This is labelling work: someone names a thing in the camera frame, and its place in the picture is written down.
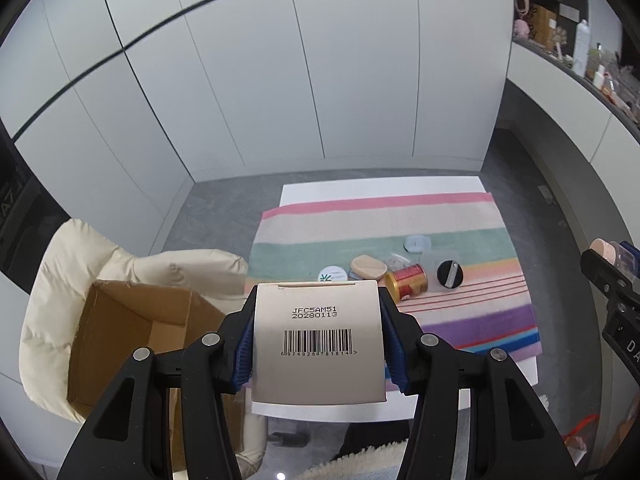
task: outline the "purple stripe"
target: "purple stripe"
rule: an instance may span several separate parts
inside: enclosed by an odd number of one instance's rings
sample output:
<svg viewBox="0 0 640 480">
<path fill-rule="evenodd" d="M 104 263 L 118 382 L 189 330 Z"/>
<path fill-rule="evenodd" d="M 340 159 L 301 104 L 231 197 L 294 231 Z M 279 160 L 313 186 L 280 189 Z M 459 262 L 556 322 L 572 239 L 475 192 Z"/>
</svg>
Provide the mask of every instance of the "purple stripe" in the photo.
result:
<svg viewBox="0 0 640 480">
<path fill-rule="evenodd" d="M 528 359 L 529 357 L 533 357 L 536 355 L 542 354 L 542 343 L 538 341 L 537 343 L 533 343 L 533 345 L 525 346 L 523 348 L 518 348 L 513 352 L 509 352 L 511 359 L 514 361 L 523 361 L 524 359 Z"/>
<path fill-rule="evenodd" d="M 424 332 L 443 338 L 455 348 L 482 344 L 536 325 L 531 304 L 526 304 L 486 316 L 470 317 L 446 323 L 422 325 Z"/>
</svg>

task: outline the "green stripe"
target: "green stripe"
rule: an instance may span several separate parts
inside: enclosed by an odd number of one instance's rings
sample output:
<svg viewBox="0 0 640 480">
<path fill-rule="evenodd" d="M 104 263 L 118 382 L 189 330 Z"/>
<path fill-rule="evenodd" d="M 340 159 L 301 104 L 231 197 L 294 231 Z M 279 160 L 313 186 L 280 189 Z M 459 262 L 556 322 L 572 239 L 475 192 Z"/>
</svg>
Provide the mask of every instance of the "green stripe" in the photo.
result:
<svg viewBox="0 0 640 480">
<path fill-rule="evenodd" d="M 407 253 L 404 238 L 364 238 L 309 244 L 257 243 L 249 256 L 249 276 L 263 280 L 315 281 L 318 273 L 329 265 L 340 266 L 348 272 L 351 260 L 361 254 L 384 260 L 391 253 L 397 253 L 417 263 L 420 254 Z M 434 234 L 431 235 L 431 247 L 456 251 L 462 266 L 516 257 L 504 227 Z"/>
</svg>

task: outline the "white table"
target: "white table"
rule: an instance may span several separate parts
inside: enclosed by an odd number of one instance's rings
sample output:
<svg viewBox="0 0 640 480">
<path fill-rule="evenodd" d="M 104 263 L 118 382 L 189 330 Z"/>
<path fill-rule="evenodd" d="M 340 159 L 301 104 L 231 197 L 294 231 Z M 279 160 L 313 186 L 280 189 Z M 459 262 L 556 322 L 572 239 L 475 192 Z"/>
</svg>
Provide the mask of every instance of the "white table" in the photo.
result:
<svg viewBox="0 0 640 480">
<path fill-rule="evenodd" d="M 464 192 L 485 192 L 485 189 L 476 176 L 403 176 L 331 180 L 283 186 L 280 206 L 353 198 Z M 517 365 L 529 384 L 532 386 L 538 384 L 538 366 L 535 357 L 519 361 Z M 277 418 L 315 422 L 379 422 L 413 418 L 416 402 L 417 396 L 407 397 L 396 390 L 386 393 L 386 402 L 344 406 L 289 406 L 253 402 L 252 412 Z M 463 410 L 470 406 L 470 391 L 460 390 L 458 409 Z"/>
</svg>

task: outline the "red and gold can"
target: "red and gold can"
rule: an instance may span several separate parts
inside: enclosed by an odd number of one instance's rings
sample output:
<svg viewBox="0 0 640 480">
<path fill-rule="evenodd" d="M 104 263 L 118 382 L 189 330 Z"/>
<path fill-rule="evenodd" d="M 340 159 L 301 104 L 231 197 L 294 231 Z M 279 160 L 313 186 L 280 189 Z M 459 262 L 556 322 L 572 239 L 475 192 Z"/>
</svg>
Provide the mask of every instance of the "red and gold can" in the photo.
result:
<svg viewBox="0 0 640 480">
<path fill-rule="evenodd" d="M 385 286 L 398 303 L 403 298 L 412 298 L 426 292 L 429 282 L 424 269 L 415 264 L 400 270 L 390 270 L 385 274 Z"/>
</svg>

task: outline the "open cardboard box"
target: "open cardboard box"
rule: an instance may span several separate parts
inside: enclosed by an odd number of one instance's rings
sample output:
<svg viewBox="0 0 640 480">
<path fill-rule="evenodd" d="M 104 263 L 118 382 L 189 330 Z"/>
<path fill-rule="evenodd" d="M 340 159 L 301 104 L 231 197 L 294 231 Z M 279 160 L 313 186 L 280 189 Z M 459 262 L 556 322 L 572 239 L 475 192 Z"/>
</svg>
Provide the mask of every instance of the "open cardboard box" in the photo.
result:
<svg viewBox="0 0 640 480">
<path fill-rule="evenodd" d="M 187 288 L 96 281 L 84 304 L 71 347 L 67 400 L 87 417 L 120 367 L 141 346 L 156 354 L 187 347 L 214 332 L 225 315 Z M 234 451 L 241 450 L 243 392 L 223 396 Z M 174 471 L 185 469 L 178 390 L 170 393 Z"/>
</svg>

